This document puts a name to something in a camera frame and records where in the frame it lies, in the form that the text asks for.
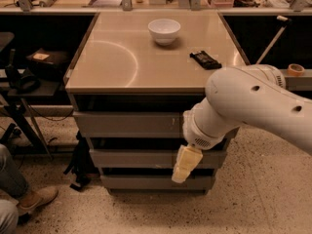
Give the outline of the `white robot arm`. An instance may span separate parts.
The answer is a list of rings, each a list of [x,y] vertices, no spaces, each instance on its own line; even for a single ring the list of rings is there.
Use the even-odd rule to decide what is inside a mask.
[[[178,150],[172,181],[183,183],[230,131],[263,129],[312,154],[312,100],[286,89],[282,72],[254,64],[222,67],[209,77],[205,98],[183,113],[186,143]]]

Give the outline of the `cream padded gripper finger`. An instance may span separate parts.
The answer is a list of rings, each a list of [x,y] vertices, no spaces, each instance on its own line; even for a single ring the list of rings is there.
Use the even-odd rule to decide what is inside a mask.
[[[191,145],[182,145],[176,156],[172,181],[176,183],[185,182],[202,158],[203,153],[200,149]]]

